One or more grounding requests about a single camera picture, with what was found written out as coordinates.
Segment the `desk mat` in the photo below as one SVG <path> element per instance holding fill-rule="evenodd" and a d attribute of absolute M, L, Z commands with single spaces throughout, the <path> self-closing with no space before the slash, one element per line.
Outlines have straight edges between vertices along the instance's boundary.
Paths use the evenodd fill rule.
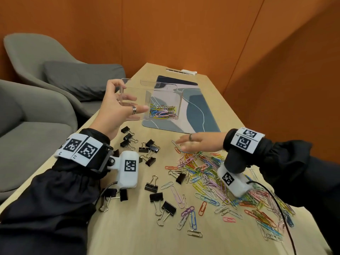
<path fill-rule="evenodd" d="M 220 132 L 197 83 L 165 76 L 158 76 L 157 82 L 176 84 L 177 89 L 183 92 L 179 118 L 178 120 L 149 119 L 142 122 L 143 126 L 181 133 Z"/>

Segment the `chair seat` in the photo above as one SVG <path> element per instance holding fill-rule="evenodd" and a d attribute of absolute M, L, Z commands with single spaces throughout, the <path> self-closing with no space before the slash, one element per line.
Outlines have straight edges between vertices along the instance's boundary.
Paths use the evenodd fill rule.
<path fill-rule="evenodd" d="M 0 203 L 72 134 L 66 124 L 23 122 L 0 137 Z"/>
<path fill-rule="evenodd" d="M 90 114 L 94 115 L 100 108 L 102 104 L 101 101 L 91 101 L 91 102 L 81 102 L 85 110 Z"/>

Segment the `acrylic box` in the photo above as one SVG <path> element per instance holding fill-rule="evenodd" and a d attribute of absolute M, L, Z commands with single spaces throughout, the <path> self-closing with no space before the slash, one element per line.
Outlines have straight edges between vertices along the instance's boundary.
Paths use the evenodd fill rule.
<path fill-rule="evenodd" d="M 177 90 L 175 84 L 122 79 L 126 88 L 120 88 L 119 102 L 121 105 L 131 106 L 129 103 L 147 105 L 149 110 L 142 114 L 136 114 L 136 118 L 128 120 L 177 120 L 180 113 L 183 93 Z M 126 100 L 126 96 L 132 95 L 137 101 Z"/>

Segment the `silver ring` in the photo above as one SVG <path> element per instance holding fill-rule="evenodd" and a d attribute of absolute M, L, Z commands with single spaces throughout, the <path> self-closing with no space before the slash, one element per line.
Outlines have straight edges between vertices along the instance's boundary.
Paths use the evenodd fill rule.
<path fill-rule="evenodd" d="M 132 114 L 134 115 L 135 113 L 137 113 L 137 108 L 133 105 L 132 107 Z"/>

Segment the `gray armchair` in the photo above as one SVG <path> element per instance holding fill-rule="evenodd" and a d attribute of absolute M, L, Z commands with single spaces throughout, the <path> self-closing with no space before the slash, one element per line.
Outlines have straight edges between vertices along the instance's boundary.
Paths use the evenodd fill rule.
<path fill-rule="evenodd" d="M 100 108 L 101 101 L 80 102 L 72 94 L 47 83 L 43 73 L 45 61 L 82 63 L 75 59 L 58 41 L 45 35 L 28 33 L 10 34 L 3 41 L 14 70 L 25 84 L 63 94 L 70 101 L 74 110 L 86 119 Z"/>
<path fill-rule="evenodd" d="M 0 80 L 0 204 L 77 130 L 70 102 L 47 89 Z"/>

